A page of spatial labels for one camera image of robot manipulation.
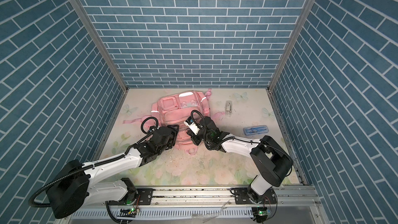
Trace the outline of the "left small circuit board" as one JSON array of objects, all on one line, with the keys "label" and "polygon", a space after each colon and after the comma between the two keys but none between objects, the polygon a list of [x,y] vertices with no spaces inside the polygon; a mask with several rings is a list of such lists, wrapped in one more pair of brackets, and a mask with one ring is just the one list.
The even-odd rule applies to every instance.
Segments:
[{"label": "left small circuit board", "polygon": [[136,208],[121,208],[117,217],[122,218],[135,218],[140,211]]}]

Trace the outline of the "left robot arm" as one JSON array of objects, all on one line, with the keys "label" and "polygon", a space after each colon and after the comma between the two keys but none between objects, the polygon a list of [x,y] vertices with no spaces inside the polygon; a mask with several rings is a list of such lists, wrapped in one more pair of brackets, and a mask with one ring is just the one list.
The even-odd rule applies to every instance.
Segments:
[{"label": "left robot arm", "polygon": [[173,148],[178,125],[159,127],[127,150],[108,159],[80,163],[68,162],[54,177],[55,184],[46,190],[55,218],[65,218],[84,205],[104,201],[120,201],[134,192],[130,180],[121,180],[118,186],[101,188],[98,184],[123,171],[142,167],[154,161],[161,153]]}]

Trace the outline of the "left corner aluminium post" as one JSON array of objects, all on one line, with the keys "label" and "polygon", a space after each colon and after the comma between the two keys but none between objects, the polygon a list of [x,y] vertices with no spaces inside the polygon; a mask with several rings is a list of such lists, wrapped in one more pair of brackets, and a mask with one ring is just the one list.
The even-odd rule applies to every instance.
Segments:
[{"label": "left corner aluminium post", "polygon": [[103,57],[103,60],[108,65],[110,71],[112,72],[114,78],[118,82],[120,88],[124,93],[128,91],[128,86],[124,82],[121,74],[119,73],[117,67],[115,66],[109,52],[107,51],[104,43],[102,42],[100,36],[98,35],[91,19],[89,18],[87,12],[85,11],[82,3],[80,0],[68,0],[73,7],[74,11],[78,15],[79,19],[81,20],[83,26],[87,30],[88,34],[90,35],[92,41],[94,42],[96,48],[99,50],[100,54]]}]

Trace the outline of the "corner aluminium post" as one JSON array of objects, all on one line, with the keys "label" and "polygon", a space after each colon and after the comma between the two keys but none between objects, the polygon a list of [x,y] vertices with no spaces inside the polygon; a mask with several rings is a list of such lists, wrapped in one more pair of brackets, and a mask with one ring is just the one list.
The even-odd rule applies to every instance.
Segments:
[{"label": "corner aluminium post", "polygon": [[272,76],[272,79],[268,85],[268,91],[272,92],[277,85],[278,79],[280,78],[282,71],[287,64],[287,61],[289,60],[289,56],[291,55],[291,52],[293,50],[293,47],[298,39],[298,36],[305,24],[305,21],[307,20],[312,7],[314,6],[315,0],[306,0],[302,11],[297,19],[297,23],[295,24],[295,27],[291,33],[291,36],[289,38],[288,43],[286,44],[286,47],[284,49],[284,53],[280,57],[279,63],[276,67],[276,70],[274,72],[274,75]]},{"label": "corner aluminium post", "polygon": [[109,52],[107,51],[104,43],[102,42],[100,36],[98,35],[91,19],[89,18],[87,12],[85,11],[82,3],[80,0],[68,0],[73,7],[74,11],[78,15],[79,19],[81,20],[83,26],[87,30],[88,34],[90,35],[92,41],[94,42],[96,48],[99,50],[100,54],[103,57],[103,60],[108,65],[110,71],[112,72],[114,78],[118,82],[120,88],[124,93],[128,91],[128,86],[124,82],[121,74],[119,73],[117,67],[115,66]]}]

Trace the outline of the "blue geometry set case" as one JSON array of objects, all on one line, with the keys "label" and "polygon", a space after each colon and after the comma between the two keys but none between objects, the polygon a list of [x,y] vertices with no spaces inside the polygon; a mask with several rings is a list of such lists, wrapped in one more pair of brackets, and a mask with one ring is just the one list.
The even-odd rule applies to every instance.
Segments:
[{"label": "blue geometry set case", "polygon": [[243,128],[243,132],[245,136],[252,136],[252,135],[268,133],[269,129],[266,125],[258,125],[252,127],[245,127]]}]

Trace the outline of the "clear plastic eraser case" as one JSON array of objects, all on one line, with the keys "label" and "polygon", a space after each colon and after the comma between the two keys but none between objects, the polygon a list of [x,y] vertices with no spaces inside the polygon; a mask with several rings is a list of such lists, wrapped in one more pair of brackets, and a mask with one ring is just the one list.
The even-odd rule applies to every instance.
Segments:
[{"label": "clear plastic eraser case", "polygon": [[231,117],[231,115],[232,115],[232,101],[226,101],[224,112],[225,112],[225,115],[227,117]]}]

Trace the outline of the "small circuit board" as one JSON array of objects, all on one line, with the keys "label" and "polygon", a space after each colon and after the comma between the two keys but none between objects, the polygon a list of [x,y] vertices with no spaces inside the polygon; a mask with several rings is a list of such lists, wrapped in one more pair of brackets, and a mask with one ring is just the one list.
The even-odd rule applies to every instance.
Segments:
[{"label": "small circuit board", "polygon": [[262,224],[264,223],[269,215],[267,207],[252,207],[252,221]]},{"label": "small circuit board", "polygon": [[117,217],[122,218],[135,218],[140,211],[136,208],[121,208]]}]

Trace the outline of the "right small circuit board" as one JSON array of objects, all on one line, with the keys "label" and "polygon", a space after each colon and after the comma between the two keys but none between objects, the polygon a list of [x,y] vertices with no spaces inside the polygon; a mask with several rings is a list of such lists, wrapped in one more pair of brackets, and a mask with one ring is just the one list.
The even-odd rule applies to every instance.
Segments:
[{"label": "right small circuit board", "polygon": [[252,207],[252,221],[262,224],[264,223],[269,215],[267,207]]}]

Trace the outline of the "pink student backpack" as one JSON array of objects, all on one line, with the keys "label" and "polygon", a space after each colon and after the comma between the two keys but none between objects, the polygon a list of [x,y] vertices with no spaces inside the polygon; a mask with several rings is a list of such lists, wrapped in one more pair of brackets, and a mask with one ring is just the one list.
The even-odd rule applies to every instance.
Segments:
[{"label": "pink student backpack", "polygon": [[196,122],[204,117],[210,117],[207,94],[201,91],[186,91],[160,98],[152,104],[150,115],[135,120],[141,123],[141,131],[145,137],[130,145],[127,150],[135,148],[143,154],[143,142],[149,140],[155,130],[168,125],[178,125],[179,131],[174,147],[196,151],[197,145],[191,141],[187,134],[188,127],[184,124],[188,117],[192,117]]}]

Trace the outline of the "right corner aluminium post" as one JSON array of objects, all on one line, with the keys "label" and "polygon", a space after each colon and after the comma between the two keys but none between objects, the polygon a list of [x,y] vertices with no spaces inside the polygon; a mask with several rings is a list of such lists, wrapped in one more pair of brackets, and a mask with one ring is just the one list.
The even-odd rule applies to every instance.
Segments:
[{"label": "right corner aluminium post", "polygon": [[293,47],[298,39],[298,36],[305,24],[305,21],[307,20],[312,7],[314,6],[315,0],[306,0],[302,11],[297,19],[297,23],[295,24],[295,27],[291,33],[291,36],[289,38],[288,43],[286,44],[286,47],[284,49],[284,53],[280,57],[279,63],[276,67],[276,70],[274,72],[274,75],[272,76],[272,79],[268,85],[268,91],[272,92],[277,85],[278,79],[280,78],[282,71],[287,64],[287,61],[289,60],[289,56],[291,55],[291,52],[293,50]]}]

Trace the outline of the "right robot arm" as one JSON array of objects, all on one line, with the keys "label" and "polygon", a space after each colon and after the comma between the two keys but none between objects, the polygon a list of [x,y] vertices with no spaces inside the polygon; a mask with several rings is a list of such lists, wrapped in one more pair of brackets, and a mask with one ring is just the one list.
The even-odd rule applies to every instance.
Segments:
[{"label": "right robot arm", "polygon": [[292,171],[290,155],[270,136],[247,139],[221,131],[210,117],[196,122],[192,117],[184,121],[187,134],[195,145],[203,143],[208,150],[235,153],[254,162],[259,174],[249,185],[252,198],[260,197],[272,187],[279,187]]}]

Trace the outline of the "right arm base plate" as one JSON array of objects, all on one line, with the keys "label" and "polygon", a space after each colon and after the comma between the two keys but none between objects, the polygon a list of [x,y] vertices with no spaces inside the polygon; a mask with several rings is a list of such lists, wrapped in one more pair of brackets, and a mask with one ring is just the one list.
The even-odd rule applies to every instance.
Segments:
[{"label": "right arm base plate", "polygon": [[268,189],[264,194],[258,195],[249,187],[231,188],[230,193],[233,195],[236,204],[276,204],[277,196],[273,188]]}]

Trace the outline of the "aluminium front rail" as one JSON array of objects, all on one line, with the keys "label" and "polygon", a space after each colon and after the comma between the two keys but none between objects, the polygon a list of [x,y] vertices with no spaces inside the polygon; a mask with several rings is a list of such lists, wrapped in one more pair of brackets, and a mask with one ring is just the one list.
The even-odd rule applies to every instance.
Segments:
[{"label": "aluminium front rail", "polygon": [[[218,218],[228,223],[238,219],[252,221],[252,207],[267,207],[269,215],[263,224],[327,224],[325,210],[313,186],[285,185],[274,188],[276,204],[236,204],[231,188],[244,186],[162,186],[153,188],[150,205],[120,206],[97,203],[80,208],[71,216],[57,220],[58,224],[112,223],[111,217],[131,224],[160,223],[183,220],[193,224],[210,224]],[[121,208],[136,208],[135,218],[118,218]]]}]

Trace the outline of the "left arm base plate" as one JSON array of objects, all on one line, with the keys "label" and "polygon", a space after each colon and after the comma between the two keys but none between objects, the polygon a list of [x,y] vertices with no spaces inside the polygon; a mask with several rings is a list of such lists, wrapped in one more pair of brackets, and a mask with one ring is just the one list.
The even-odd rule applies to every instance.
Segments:
[{"label": "left arm base plate", "polygon": [[109,205],[123,205],[123,206],[133,206],[133,205],[150,205],[153,188],[138,188],[135,191],[129,190],[121,200],[119,201],[109,201]]}]

